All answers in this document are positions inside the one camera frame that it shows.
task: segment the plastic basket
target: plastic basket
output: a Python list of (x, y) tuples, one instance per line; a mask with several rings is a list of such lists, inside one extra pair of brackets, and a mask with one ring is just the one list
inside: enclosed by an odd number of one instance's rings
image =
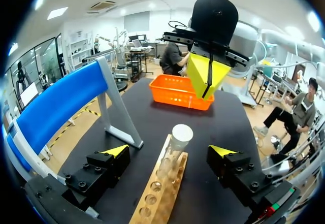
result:
[(150, 84), (156, 102), (206, 111), (214, 102), (212, 95), (208, 100), (197, 98), (189, 78), (158, 75)]

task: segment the sneaker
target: sneaker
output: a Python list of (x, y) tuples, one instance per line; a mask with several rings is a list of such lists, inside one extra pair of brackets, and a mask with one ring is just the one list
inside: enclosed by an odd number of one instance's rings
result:
[(255, 127), (253, 127), (253, 129), (257, 133), (261, 134), (263, 137), (265, 137), (266, 134), (268, 134), (268, 132), (269, 132), (269, 129), (266, 126), (262, 126), (262, 127), (255, 126)]

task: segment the man sitting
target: man sitting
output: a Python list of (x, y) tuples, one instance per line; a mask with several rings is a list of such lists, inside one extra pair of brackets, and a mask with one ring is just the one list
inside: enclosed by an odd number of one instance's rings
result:
[(285, 98), (285, 102), (287, 104), (295, 106), (292, 114), (282, 110), (280, 107), (276, 107), (264, 121), (265, 126), (255, 126), (254, 130), (265, 137), (269, 131), (270, 126), (276, 119), (283, 121), (288, 128), (288, 133), (290, 134), (291, 138), (279, 153), (287, 154), (297, 146), (300, 134), (307, 132), (313, 124), (316, 114), (314, 96), (317, 92), (317, 89), (318, 84), (316, 82), (316, 79), (310, 78), (307, 94), (300, 93), (293, 100), (290, 100), (289, 97)]

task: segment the ceiling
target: ceiling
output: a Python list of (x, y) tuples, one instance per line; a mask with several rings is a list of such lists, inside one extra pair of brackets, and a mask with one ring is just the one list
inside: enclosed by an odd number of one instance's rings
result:
[[(59, 29), (65, 21), (85, 17), (86, 11), (99, 1), (114, 1), (116, 8), (96, 16), (96, 18), (113, 18), (121, 16), (121, 9), (127, 9), (124, 15), (148, 11), (169, 10), (187, 8), (192, 9), (196, 0), (44, 0), (43, 5), (31, 13), (22, 24), (20, 32), (14, 38), (19, 49), (24, 49), (31, 41), (40, 39), (52, 33), (59, 33)], [(319, 33), (315, 33), (307, 21), (310, 9), (302, 0), (230, 0), (236, 7), (247, 10), (268, 22), (273, 23), (284, 30), (287, 26), (297, 27), (305, 36), (305, 41), (315, 45), (323, 46)], [(67, 11), (60, 17), (47, 20), (52, 10), (68, 7)]]

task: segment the blue chair backrest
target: blue chair backrest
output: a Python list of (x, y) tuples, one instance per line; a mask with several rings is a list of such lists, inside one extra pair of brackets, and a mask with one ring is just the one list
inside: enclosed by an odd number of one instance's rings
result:
[[(93, 62), (61, 78), (33, 100), (17, 119), (17, 123), (35, 153), (41, 152), (70, 117), (107, 89), (100, 65)], [(30, 165), (13, 140), (8, 139), (8, 143), (29, 171)]]

